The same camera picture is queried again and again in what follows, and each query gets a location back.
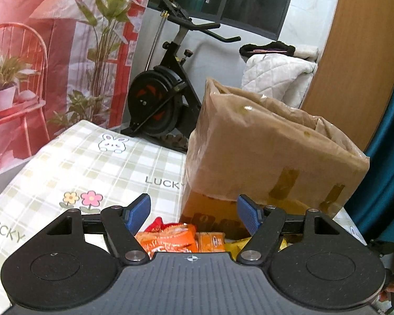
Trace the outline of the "red printed backdrop curtain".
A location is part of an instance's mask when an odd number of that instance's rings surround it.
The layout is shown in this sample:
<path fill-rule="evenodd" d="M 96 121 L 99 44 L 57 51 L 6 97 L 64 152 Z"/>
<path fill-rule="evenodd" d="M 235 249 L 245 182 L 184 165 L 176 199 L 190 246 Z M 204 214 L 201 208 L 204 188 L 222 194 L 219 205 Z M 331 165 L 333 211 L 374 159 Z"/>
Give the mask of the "red printed backdrop curtain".
<path fill-rule="evenodd" d="M 122 122 L 149 0 L 0 0 L 0 171 L 79 121 Z"/>

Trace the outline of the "white quilted blanket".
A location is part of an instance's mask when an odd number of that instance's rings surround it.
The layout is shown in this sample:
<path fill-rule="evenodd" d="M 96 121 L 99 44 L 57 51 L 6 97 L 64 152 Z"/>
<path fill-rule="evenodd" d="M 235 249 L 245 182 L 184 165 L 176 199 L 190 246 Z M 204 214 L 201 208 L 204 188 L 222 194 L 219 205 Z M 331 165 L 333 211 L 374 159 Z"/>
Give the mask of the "white quilted blanket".
<path fill-rule="evenodd" d="M 240 88 L 300 107 L 317 71 L 319 49 L 308 45 L 295 48 L 292 57 L 277 53 L 241 56 L 245 68 Z"/>

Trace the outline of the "red snack packet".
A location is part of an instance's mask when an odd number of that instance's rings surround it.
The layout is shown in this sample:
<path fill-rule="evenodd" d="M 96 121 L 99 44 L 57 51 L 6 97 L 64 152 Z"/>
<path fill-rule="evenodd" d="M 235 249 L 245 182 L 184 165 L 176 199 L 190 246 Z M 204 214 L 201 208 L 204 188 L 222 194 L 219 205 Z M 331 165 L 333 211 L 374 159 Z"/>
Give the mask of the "red snack packet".
<path fill-rule="evenodd" d="M 145 229 L 147 233 L 159 233 L 165 228 L 162 217 L 157 217 L 154 221 Z"/>

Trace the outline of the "orange snack packet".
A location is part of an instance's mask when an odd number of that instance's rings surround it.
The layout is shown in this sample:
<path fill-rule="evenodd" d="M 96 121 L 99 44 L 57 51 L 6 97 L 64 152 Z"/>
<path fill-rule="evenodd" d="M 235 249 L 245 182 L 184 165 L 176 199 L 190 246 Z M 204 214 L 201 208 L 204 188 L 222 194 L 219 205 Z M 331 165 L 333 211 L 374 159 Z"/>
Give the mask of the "orange snack packet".
<path fill-rule="evenodd" d="M 225 234 L 216 232 L 196 233 L 196 245 L 200 253 L 225 252 Z"/>

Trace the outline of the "plaid tablecloth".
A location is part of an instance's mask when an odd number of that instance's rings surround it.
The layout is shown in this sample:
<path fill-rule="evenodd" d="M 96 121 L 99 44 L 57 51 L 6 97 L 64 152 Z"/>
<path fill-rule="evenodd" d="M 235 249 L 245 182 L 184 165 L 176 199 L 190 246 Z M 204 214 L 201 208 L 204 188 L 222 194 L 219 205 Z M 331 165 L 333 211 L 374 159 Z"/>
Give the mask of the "plaid tablecloth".
<path fill-rule="evenodd" d="M 98 213 L 147 193 L 150 219 L 179 220 L 185 155 L 138 138 L 125 138 L 120 151 L 102 151 L 108 134 L 82 121 L 13 174 L 0 194 L 0 275 L 14 251 L 70 208 Z M 0 314 L 9 306 L 0 276 Z"/>

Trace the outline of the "teal curtain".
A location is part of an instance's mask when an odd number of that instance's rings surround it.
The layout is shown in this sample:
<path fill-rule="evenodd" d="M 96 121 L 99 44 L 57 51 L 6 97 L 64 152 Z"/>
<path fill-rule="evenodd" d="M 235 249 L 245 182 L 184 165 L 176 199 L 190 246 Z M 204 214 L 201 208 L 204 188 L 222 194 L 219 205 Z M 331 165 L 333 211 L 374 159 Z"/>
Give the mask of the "teal curtain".
<path fill-rule="evenodd" d="M 366 155 L 369 171 L 345 209 L 365 240 L 394 243 L 394 92 Z"/>

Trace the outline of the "long orange biscuit packet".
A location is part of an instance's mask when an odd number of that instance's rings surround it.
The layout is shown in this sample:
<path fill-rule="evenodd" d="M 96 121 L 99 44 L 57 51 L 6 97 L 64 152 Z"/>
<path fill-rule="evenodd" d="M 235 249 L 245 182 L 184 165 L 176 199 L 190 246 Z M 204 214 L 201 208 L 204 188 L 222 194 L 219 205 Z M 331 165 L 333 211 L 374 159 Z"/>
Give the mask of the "long orange biscuit packet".
<path fill-rule="evenodd" d="M 196 228 L 190 224 L 171 225 L 159 232 L 140 232 L 135 238 L 153 258 L 156 253 L 197 253 Z"/>

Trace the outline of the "black exercise bike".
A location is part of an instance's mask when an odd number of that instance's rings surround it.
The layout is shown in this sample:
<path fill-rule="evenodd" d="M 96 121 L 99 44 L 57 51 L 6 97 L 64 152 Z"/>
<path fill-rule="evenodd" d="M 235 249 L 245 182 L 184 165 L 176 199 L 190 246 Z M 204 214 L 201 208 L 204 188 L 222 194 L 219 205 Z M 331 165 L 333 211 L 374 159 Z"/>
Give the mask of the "black exercise bike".
<path fill-rule="evenodd" d="M 159 8 L 161 22 L 145 70 L 129 86 L 127 108 L 130 122 L 127 127 L 121 128 L 121 133 L 129 137 L 146 138 L 167 149 L 186 153 L 188 139 L 196 128 L 201 101 L 183 68 L 193 52 L 186 49 L 183 57 L 179 58 L 177 53 L 181 43 L 190 31 L 199 31 L 223 43 L 235 43 L 241 38 L 223 38 L 213 33 L 213 29 L 221 27 L 219 23 L 194 24 L 186 10 L 174 0 L 160 0 Z M 179 31 L 173 41 L 163 43 L 165 54 L 160 64 L 150 68 L 166 21 L 178 25 Z"/>

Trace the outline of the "cardboard box with plastic liner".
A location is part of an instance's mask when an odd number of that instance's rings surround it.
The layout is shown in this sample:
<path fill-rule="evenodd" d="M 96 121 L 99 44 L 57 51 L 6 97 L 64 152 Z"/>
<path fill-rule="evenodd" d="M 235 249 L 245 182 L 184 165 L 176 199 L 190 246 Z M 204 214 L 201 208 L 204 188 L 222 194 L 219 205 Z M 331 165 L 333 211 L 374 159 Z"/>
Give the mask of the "cardboard box with plastic liner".
<path fill-rule="evenodd" d="M 240 195 L 289 214 L 335 216 L 368 170 L 369 158 L 326 119 L 210 78 L 188 141 L 180 219 L 245 238 Z"/>

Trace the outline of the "yellow snack packet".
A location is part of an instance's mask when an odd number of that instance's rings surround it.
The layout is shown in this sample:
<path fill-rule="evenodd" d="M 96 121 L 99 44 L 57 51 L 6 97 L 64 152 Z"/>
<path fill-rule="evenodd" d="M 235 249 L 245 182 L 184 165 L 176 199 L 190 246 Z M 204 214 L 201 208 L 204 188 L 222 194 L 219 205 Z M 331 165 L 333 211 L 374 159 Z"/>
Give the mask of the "yellow snack packet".
<path fill-rule="evenodd" d="M 225 251 L 229 252 L 233 260 L 236 260 L 238 254 L 242 251 L 242 249 L 248 244 L 251 238 L 244 238 L 241 240 L 225 241 L 224 247 Z"/>

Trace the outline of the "black garment on blanket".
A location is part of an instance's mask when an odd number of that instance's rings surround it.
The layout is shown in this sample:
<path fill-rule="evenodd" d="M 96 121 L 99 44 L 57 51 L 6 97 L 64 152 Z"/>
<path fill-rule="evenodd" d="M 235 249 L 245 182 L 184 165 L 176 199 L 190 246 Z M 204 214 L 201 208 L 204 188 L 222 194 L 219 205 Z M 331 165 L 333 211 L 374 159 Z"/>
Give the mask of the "black garment on blanket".
<path fill-rule="evenodd" d="M 287 56 L 293 56 L 296 51 L 295 46 L 290 46 L 282 41 L 273 41 L 268 43 L 267 45 L 258 46 L 255 44 L 246 44 L 241 46 L 239 49 L 239 53 L 244 58 L 250 58 L 253 55 L 257 54 L 282 54 Z"/>

